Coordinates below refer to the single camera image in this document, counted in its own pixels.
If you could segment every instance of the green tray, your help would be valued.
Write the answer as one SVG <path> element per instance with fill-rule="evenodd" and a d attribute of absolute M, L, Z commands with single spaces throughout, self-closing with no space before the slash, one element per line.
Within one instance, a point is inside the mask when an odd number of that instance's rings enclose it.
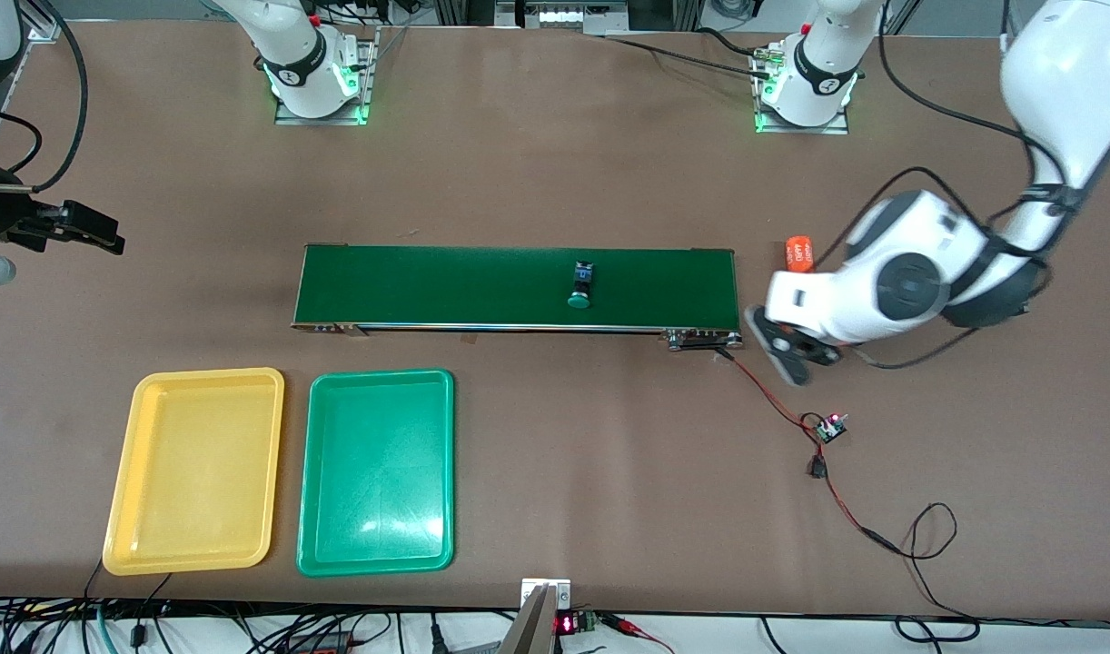
<path fill-rule="evenodd" d="M 442 571 L 454 557 L 454 378 L 334 372 L 309 398 L 297 569 Z"/>

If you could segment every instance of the plastic tray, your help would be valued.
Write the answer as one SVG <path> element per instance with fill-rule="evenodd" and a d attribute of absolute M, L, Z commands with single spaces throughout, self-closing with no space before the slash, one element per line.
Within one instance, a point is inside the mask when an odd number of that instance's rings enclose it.
<path fill-rule="evenodd" d="M 454 380 L 446 370 L 313 382 L 297 569 L 440 571 L 454 556 Z"/>
<path fill-rule="evenodd" d="M 114 575 L 260 563 L 272 539 L 284 378 L 160 372 L 135 388 L 102 563 Z"/>

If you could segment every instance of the digital display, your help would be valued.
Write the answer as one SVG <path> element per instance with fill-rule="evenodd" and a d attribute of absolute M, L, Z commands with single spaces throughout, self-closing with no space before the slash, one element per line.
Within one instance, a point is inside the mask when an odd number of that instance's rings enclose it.
<path fill-rule="evenodd" d="M 564 613 L 562 616 L 555 617 L 555 633 L 559 636 L 571 636 L 571 634 L 576 633 L 576 627 L 579 621 L 575 613 Z"/>

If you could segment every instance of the brown table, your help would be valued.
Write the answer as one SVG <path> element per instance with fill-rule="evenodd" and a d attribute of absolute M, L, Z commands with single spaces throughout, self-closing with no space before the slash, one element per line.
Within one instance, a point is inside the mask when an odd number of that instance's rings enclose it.
<path fill-rule="evenodd" d="M 128 252 L 0 248 L 19 265 L 0 289 L 0 593 L 81 591 L 140 378 L 272 365 L 289 385 L 272 553 L 178 575 L 165 596 L 507 606 L 522 576 L 547 575 L 616 608 L 932 611 L 805 476 L 808 443 L 727 362 L 638 336 L 301 334 L 302 244 L 734 248 L 749 305 L 776 242 L 827 243 L 906 165 L 935 167 L 983 214 L 1009 202 L 1026 178 L 1017 143 L 912 104 L 876 58 L 850 137 L 756 135 L 743 78 L 492 29 L 413 30 L 382 63 L 369 128 L 274 128 L 234 24 L 77 32 L 90 120 L 44 198 L 119 218 Z M 654 40 L 737 62 L 696 34 Z M 926 94 L 1008 119 L 995 42 L 892 38 L 890 53 Z M 61 160 L 74 99 L 65 44 L 32 50 L 10 104 L 48 135 L 27 179 Z M 0 162 L 24 148 L 2 130 Z M 798 390 L 755 346 L 740 353 L 796 411 L 850 414 L 828 455 L 864 524 L 900 537 L 949 502 L 961 531 L 924 569 L 976 614 L 1110 617 L 1110 170 L 1053 264 L 1032 315 L 907 372 L 850 356 Z M 937 322 L 871 352 L 902 359 L 952 333 Z M 457 381 L 454 563 L 303 578 L 310 382 L 410 366 Z M 159 578 L 102 575 L 95 592 L 145 595 Z"/>

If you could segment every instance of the orange can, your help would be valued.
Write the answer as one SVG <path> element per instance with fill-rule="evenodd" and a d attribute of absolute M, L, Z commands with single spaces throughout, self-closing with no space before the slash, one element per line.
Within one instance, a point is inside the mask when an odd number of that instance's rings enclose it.
<path fill-rule="evenodd" d="M 813 272 L 813 240 L 789 237 L 785 241 L 785 269 L 789 272 Z"/>

